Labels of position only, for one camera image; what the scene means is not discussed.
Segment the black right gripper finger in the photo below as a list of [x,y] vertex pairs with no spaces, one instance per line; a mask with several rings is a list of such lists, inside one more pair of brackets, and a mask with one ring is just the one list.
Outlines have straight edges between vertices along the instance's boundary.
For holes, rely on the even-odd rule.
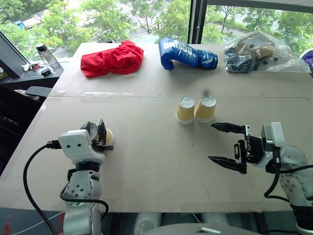
[[245,127],[244,126],[239,126],[239,125],[235,125],[232,123],[228,123],[228,122],[215,122],[211,124],[211,127],[225,132],[225,133],[235,133],[235,134],[244,134],[245,133]]
[[223,168],[234,170],[241,174],[246,174],[246,163],[237,163],[234,159],[211,155],[208,155],[208,158]]

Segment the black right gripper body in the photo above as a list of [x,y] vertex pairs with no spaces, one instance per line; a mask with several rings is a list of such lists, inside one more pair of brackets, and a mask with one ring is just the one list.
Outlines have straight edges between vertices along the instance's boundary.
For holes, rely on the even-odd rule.
[[244,135],[243,140],[238,140],[234,145],[235,159],[243,163],[257,164],[264,155],[262,139],[250,133],[250,126],[240,126],[239,133]]

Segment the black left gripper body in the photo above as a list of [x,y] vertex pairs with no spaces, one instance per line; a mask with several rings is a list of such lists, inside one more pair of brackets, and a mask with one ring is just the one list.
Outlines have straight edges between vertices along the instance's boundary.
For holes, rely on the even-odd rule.
[[96,141],[96,140],[91,141],[91,146],[92,146],[92,149],[98,153],[104,153],[105,150],[113,151],[114,149],[113,144],[105,145],[104,142]]

